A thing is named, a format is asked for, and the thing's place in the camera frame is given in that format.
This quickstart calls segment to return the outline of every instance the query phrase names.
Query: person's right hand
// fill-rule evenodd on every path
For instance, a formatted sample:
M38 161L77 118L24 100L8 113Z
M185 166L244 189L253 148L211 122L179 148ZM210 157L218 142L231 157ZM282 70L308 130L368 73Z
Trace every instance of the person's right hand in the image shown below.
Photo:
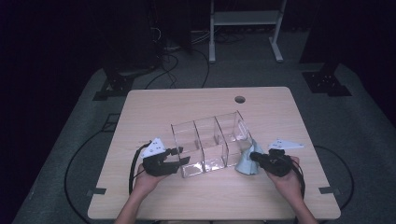
M297 164L300 159L297 157L290 156ZM299 203L303 200L301 195L301 185L297 177L297 174L291 170L287 175L279 177L266 172L268 177L274 182L277 191L288 201L289 203Z

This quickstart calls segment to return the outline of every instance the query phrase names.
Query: light blue cloth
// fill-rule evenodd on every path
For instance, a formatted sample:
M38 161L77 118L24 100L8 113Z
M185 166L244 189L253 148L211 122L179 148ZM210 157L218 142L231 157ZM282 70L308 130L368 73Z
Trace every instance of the light blue cloth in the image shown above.
M253 144L249 149L246 149L241 156L238 164L235 166L235 170L245 175L256 175L259 172L259 164L250 159L251 152L264 153L262 148L253 139Z

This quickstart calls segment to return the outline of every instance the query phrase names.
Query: wooden table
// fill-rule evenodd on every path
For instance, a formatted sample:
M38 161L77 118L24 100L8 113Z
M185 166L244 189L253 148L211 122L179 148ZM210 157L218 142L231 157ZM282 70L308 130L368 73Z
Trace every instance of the wooden table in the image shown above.
M239 104L235 97L246 101ZM242 115L252 137L267 152L277 138L304 144L287 149L300 158L306 184L305 202L316 218L341 215L290 90L285 87L130 91L108 150L88 216L116 218L128 198L128 178L135 151L155 137L175 147L171 124L233 113ZM170 175L140 206L140 219L152 220L271 220L294 214L263 169L243 175L228 167L182 178Z

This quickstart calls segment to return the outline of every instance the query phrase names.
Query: black controller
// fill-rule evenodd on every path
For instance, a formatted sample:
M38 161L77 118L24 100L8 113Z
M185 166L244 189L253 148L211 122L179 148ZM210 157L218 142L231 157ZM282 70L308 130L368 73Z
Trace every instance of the black controller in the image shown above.
M261 154L259 152L250 153L250 158L259 163L260 167L265 171L282 177L290 172L293 161L290 156L285 155L283 149L269 150L269 154Z

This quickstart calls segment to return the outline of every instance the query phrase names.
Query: dark background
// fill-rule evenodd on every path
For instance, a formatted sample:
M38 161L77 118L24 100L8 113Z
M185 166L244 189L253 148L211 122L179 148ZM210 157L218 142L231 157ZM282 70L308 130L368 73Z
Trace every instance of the dark background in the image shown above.
M14 218L87 81L106 60L152 66L159 52L148 44L153 37L147 25L172 20L177 12L189 17L191 29L208 28L208 0L166 2L175 13L156 8L150 14L155 2L140 0L0 1L2 222ZM217 7L278 4L263 2L219 0ZM396 123L395 9L390 0L289 1L282 29L312 28L302 63L335 55Z

